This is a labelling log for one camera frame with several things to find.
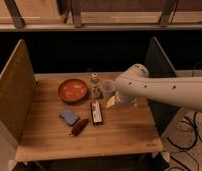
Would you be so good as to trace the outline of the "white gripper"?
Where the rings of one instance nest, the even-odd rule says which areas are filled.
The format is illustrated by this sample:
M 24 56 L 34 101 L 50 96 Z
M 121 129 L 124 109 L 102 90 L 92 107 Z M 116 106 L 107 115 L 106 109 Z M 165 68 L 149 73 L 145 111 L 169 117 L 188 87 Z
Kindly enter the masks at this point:
M 137 99 L 135 97 L 127 96 L 124 93 L 121 93 L 117 91 L 115 93 L 115 96 L 112 96 L 108 99 L 106 102 L 106 108 L 110 108 L 115 105 L 122 105 L 122 106 L 131 106 L 134 105 L 137 102 Z

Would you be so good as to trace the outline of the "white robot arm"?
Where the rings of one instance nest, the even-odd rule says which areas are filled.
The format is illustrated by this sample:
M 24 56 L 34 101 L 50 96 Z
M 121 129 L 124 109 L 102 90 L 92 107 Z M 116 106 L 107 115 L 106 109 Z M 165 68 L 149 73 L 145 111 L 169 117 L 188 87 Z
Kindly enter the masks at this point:
M 150 78 L 144 65 L 134 64 L 115 79 L 114 103 L 130 105 L 138 97 L 202 112 L 202 76 Z

